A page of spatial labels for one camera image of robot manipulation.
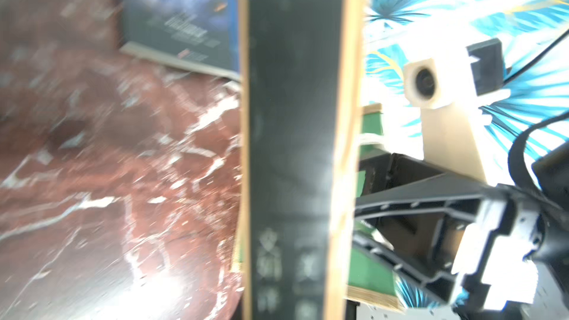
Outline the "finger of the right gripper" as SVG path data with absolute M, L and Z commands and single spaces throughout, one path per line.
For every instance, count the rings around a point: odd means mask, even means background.
M 498 189 L 465 177 L 431 177 L 356 200 L 354 219 L 444 213 L 475 222 L 483 204 L 498 200 Z
M 354 231 L 353 247 L 398 276 L 421 288 L 434 301 L 452 305 L 458 297 L 458 276 L 436 265 L 399 256 L 362 231 Z

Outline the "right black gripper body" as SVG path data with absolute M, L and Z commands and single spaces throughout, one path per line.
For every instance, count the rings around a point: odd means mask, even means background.
M 545 265 L 568 303 L 568 211 L 547 198 L 508 185 L 496 187 L 506 202 L 499 227 L 490 232 L 480 266 L 465 277 L 468 298 L 456 306 L 462 316 L 498 313 L 530 303 L 537 265 Z

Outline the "brown cover book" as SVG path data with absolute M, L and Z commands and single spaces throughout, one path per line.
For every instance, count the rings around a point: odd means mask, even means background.
M 343 319 L 366 0 L 239 0 L 242 311 Z

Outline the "dark wolf title book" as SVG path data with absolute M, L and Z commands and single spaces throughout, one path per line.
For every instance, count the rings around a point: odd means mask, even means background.
M 123 53 L 239 81 L 238 0 L 119 0 Z

